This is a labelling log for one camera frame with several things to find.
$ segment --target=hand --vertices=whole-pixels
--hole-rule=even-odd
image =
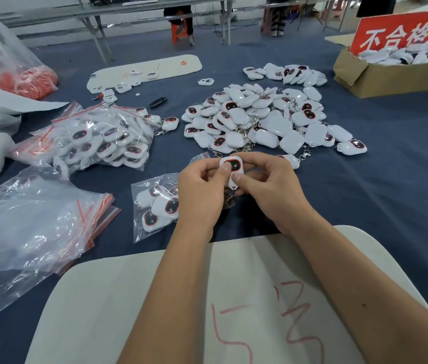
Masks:
[[[219,167],[219,158],[206,158],[187,166],[179,175],[177,224],[202,226],[211,237],[222,211],[224,186],[230,175],[231,165]]]
[[[233,174],[232,180],[239,186],[236,195],[251,194],[278,230],[291,236],[294,223],[314,210],[305,198],[290,162],[261,152],[241,152],[236,156],[243,160],[245,171],[254,167],[266,170]]]

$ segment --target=fingernail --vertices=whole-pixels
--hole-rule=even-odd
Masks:
[[[226,171],[231,172],[231,164],[230,164],[230,163],[228,163],[228,162],[224,162],[224,163],[221,165],[221,168],[223,168],[223,169],[224,169],[224,170],[226,170]]]

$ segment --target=white wall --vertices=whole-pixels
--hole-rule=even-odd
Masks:
[[[11,12],[11,11],[20,11],[26,9],[36,9],[43,7],[58,7],[64,5],[74,5],[77,4],[78,0],[0,0],[0,13]],[[234,3],[233,7],[245,7],[245,6],[253,6],[260,5],[266,3],[266,0],[237,0]],[[192,7],[192,11],[211,11],[220,10],[220,3],[203,3]],[[155,18],[163,16],[163,10],[154,10],[154,11],[143,11],[137,13],[125,13],[125,14],[112,14],[102,16],[102,23],[118,23],[118,22],[131,22],[144,18]],[[252,19],[252,18],[261,18],[263,16],[263,10],[255,10],[255,11],[246,11],[239,12],[236,14],[239,20],[244,19]],[[219,23],[219,16],[215,16],[216,23]],[[193,20],[194,25],[203,25],[208,24],[212,25],[212,15],[211,16],[203,16],[197,17]],[[20,28],[13,28],[13,31],[20,36],[21,34],[30,34],[30,33],[41,33],[41,32],[49,32],[49,31],[57,31],[57,30],[67,30],[74,28],[82,28],[84,25],[76,20],[69,19],[61,22],[47,23],[35,26],[27,26]],[[168,21],[161,21],[155,23],[144,23],[144,24],[136,24],[127,27],[115,27],[105,30],[107,36],[116,36],[116,35],[124,35],[131,33],[141,33],[148,32],[153,30],[166,30],[170,29],[170,24]],[[81,32],[81,33],[73,33],[64,36],[49,36],[49,37],[41,37],[41,38],[30,38],[23,40],[24,43],[29,47],[35,46],[44,46],[48,44],[56,44],[56,43],[65,43],[65,42],[74,42],[80,40],[90,39],[91,35],[89,32]]]

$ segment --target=blue tablecloth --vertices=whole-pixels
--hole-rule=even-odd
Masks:
[[[78,52],[71,46],[67,53],[77,57]],[[159,48],[154,56],[148,50],[135,49],[134,45],[123,46],[121,52],[117,46],[114,51],[118,65],[172,56],[171,48]],[[247,66],[300,63],[326,73],[329,81],[320,88],[326,121],[348,129],[369,150],[364,155],[345,157],[331,148],[313,149],[296,171],[305,194],[333,225],[356,226],[379,240],[428,302],[428,92],[359,99],[332,79],[332,65],[339,51],[339,46],[309,36],[292,41],[278,39],[196,48],[195,54],[203,64],[201,71],[142,84],[118,95],[117,103],[139,107],[158,97],[167,97],[168,103],[152,113],[180,117],[188,105],[202,103],[230,83],[248,82],[242,72]],[[77,100],[84,107],[94,104],[85,88],[86,82],[90,73],[104,66],[97,59],[89,61],[87,51],[81,51],[83,66],[68,69],[64,49],[61,53],[46,61],[62,78],[60,90],[48,100]],[[214,78],[216,82],[211,87],[200,87],[197,81],[201,78]],[[268,79],[258,83],[263,87],[281,86],[280,82]],[[29,131],[44,126],[54,115],[55,112],[27,115],[15,140],[23,140]],[[184,138],[183,126],[182,122],[176,132],[155,138],[144,172],[125,166],[95,165],[72,176],[72,182],[81,189],[113,193],[115,205],[123,210],[79,263],[166,247],[174,225],[133,244],[130,184],[179,172],[193,156],[204,152],[193,139]],[[262,146],[256,146],[255,150],[281,153],[280,149]],[[7,161],[0,184],[23,168],[25,165]],[[237,199],[234,207],[222,213],[213,240],[273,232],[276,230],[252,198],[245,197]],[[0,363],[24,362],[44,304],[57,281],[57,276],[49,277],[0,312]]]

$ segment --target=cardboard box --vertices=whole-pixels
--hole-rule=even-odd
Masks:
[[[334,64],[335,81],[359,98],[428,91],[428,63],[370,64],[344,48]]]

